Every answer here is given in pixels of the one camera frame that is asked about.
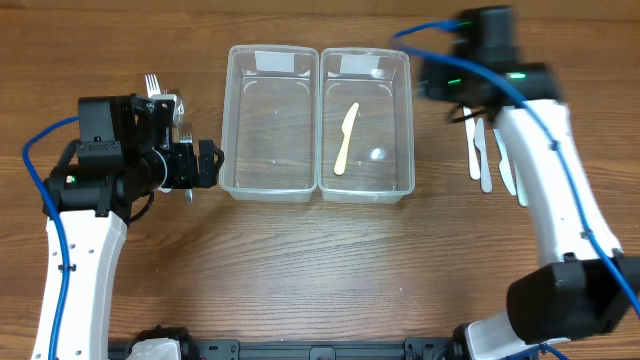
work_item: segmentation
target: wooden table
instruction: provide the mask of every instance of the wooden table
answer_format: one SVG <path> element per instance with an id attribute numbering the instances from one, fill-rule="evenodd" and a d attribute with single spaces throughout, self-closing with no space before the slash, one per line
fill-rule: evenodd
<path id="1" fill-rule="evenodd" d="M 196 136 L 219 141 L 231 46 L 388 47 L 394 31 L 426 20 L 0 11 L 0 357 L 29 358 L 45 282 L 42 201 L 20 151 L 75 114 L 79 97 L 144 93 L 143 75 L 156 73 L 181 89 Z M 625 250 L 640 254 L 640 24 L 527 20 L 518 31 L 527 60 L 557 71 L 595 196 Z M 415 37 L 438 51 L 448 40 Z M 534 230 L 500 181 L 492 136 L 494 192 L 469 179 L 449 106 L 414 101 L 416 190 L 397 205 L 318 194 L 304 205 L 247 203 L 219 188 L 196 191 L 191 205 L 178 192 L 157 196 L 120 257 L 110 336 L 162 324 L 241 341 L 400 340 L 448 336 L 501 310 L 508 285 L 536 269 Z M 42 176 L 77 132 L 33 149 Z M 612 335 L 560 348 L 574 359 L 639 358 L 639 337 L 629 312 Z"/>

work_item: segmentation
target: plastic bin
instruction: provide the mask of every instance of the plastic bin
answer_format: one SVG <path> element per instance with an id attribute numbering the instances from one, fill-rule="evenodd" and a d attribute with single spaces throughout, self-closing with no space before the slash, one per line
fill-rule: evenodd
<path id="1" fill-rule="evenodd" d="M 305 202 L 317 186 L 318 52 L 239 45 L 229 52 L 220 186 L 237 200 Z"/>
<path id="2" fill-rule="evenodd" d="M 317 173 L 325 200 L 393 203 L 415 187 L 408 56 L 382 49 L 326 49 L 320 62 L 322 115 Z M 333 172 L 342 123 L 359 103 L 346 170 Z"/>

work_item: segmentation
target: white label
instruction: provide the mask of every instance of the white label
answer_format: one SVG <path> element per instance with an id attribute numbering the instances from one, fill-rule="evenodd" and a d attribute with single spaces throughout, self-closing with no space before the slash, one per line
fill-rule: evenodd
<path id="1" fill-rule="evenodd" d="M 293 72 L 295 69 L 294 54 L 256 51 L 256 70 Z"/>
<path id="2" fill-rule="evenodd" d="M 378 70 L 380 56 L 371 55 L 342 55 L 340 60 L 341 74 L 367 74 L 371 75 Z"/>

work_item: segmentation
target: white plastic knife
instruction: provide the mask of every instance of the white plastic knife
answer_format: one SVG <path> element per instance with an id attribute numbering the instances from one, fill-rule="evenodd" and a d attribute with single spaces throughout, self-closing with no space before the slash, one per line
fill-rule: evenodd
<path id="1" fill-rule="evenodd" d="M 471 109 L 463 107 L 462 114 L 464 116 L 471 115 Z M 478 165 L 476 148 L 473 146 L 473 136 L 476 131 L 475 120 L 473 118 L 465 120 L 464 127 L 467 130 L 467 147 L 469 148 L 469 175 L 473 180 L 478 180 L 480 179 L 480 166 Z"/>
<path id="2" fill-rule="evenodd" d="M 473 137 L 478 150 L 480 150 L 480 187 L 482 191 L 489 193 L 493 189 L 491 185 L 491 172 L 489 171 L 489 158 L 487 156 L 487 143 L 484 140 L 484 121 L 478 119 L 476 132 Z"/>
<path id="3" fill-rule="evenodd" d="M 509 194 L 516 194 L 516 186 L 513 184 L 513 175 L 511 175 L 511 165 L 509 165 L 509 156 L 507 155 L 507 147 L 504 145 L 504 141 L 502 141 L 502 137 L 500 137 L 500 131 L 498 129 L 493 129 L 493 135 L 496 137 L 496 142 L 498 143 L 498 149 L 500 150 L 500 165 L 498 168 L 500 169 L 500 176 L 502 176 L 502 181 L 504 182 L 504 186 L 509 190 Z"/>
<path id="4" fill-rule="evenodd" d="M 524 185 L 522 184 L 522 177 L 520 176 L 520 171 L 518 171 L 518 164 L 513 163 L 513 167 L 516 170 L 516 186 L 518 187 L 518 202 L 520 206 L 527 207 L 529 206 L 529 199 L 527 198 L 527 192 L 524 190 Z"/>
<path id="5" fill-rule="evenodd" d="M 351 130 L 353 130 L 353 122 L 356 120 L 356 114 L 358 114 L 359 107 L 360 104 L 353 103 L 349 111 L 347 111 L 347 115 L 344 117 L 344 121 L 342 122 L 342 133 L 344 134 L 344 139 L 342 140 L 342 146 L 340 147 L 340 152 L 338 153 L 338 158 L 336 159 L 336 165 L 333 167 L 333 172 L 336 175 L 344 174 L 344 170 L 347 166 L 349 139 L 351 139 Z"/>

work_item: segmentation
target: black metal frame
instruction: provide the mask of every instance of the black metal frame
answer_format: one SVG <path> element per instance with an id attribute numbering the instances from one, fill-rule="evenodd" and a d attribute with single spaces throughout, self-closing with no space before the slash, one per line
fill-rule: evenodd
<path id="1" fill-rule="evenodd" d="M 196 340 L 206 360 L 434 360 L 449 338 L 407 338 L 405 341 L 239 342 Z M 109 346 L 110 360 L 124 360 L 130 344 Z"/>

